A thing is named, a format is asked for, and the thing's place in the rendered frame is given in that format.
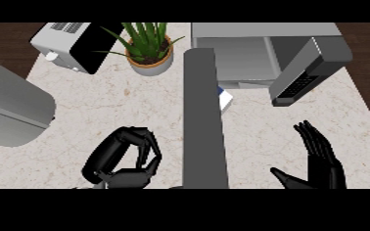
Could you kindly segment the green potted plant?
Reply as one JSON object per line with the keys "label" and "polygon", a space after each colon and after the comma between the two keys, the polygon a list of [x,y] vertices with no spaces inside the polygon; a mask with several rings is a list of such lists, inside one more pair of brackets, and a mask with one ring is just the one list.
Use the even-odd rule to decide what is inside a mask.
{"label": "green potted plant", "polygon": [[125,52],[107,51],[107,54],[120,55],[126,58],[132,70],[142,76],[161,74],[172,65],[173,44],[184,39],[175,40],[166,34],[166,23],[122,23],[129,40],[104,28],[104,32],[117,40]]}

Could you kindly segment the white toaster oven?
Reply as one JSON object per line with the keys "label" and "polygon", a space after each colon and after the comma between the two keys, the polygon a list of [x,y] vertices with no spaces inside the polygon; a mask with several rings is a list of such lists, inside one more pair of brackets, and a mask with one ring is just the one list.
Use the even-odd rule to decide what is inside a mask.
{"label": "white toaster oven", "polygon": [[57,66],[94,74],[120,34],[120,23],[45,23],[29,42]]}

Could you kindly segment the grey rounded appliance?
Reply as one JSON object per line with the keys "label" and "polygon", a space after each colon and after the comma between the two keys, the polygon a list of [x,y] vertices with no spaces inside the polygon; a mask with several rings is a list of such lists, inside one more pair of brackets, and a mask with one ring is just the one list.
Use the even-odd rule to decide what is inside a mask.
{"label": "grey rounded appliance", "polygon": [[33,141],[54,119],[49,94],[0,66],[0,146]]}

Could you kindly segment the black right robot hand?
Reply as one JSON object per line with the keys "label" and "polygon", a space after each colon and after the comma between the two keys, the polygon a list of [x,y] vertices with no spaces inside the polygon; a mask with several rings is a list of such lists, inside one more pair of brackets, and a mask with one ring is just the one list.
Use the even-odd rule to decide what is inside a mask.
{"label": "black right robot hand", "polygon": [[307,179],[303,180],[272,167],[271,174],[285,189],[344,189],[344,173],[332,153],[331,143],[307,120],[293,125],[307,152]]}

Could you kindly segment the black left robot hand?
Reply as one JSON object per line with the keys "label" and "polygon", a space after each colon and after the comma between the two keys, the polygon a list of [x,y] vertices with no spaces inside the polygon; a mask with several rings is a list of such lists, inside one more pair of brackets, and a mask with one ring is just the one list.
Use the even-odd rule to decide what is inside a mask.
{"label": "black left robot hand", "polygon": [[[135,167],[111,171],[130,145],[138,150]],[[122,126],[95,148],[80,173],[92,184],[104,182],[108,189],[142,189],[156,175],[160,160],[153,132],[145,127]]]}

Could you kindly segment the white and blue milk carton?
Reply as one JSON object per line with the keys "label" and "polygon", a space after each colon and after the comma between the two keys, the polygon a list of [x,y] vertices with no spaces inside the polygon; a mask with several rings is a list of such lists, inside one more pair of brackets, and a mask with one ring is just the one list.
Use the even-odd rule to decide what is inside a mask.
{"label": "white and blue milk carton", "polygon": [[217,99],[219,99],[219,110],[225,111],[231,105],[232,95],[220,88],[217,89]]}

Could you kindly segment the grey microwave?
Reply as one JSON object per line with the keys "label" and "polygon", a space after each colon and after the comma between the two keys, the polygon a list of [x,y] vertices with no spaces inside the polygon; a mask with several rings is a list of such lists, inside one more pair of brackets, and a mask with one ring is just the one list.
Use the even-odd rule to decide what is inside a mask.
{"label": "grey microwave", "polygon": [[265,88],[287,107],[352,61],[332,23],[192,23],[189,46],[214,54],[217,85]]}

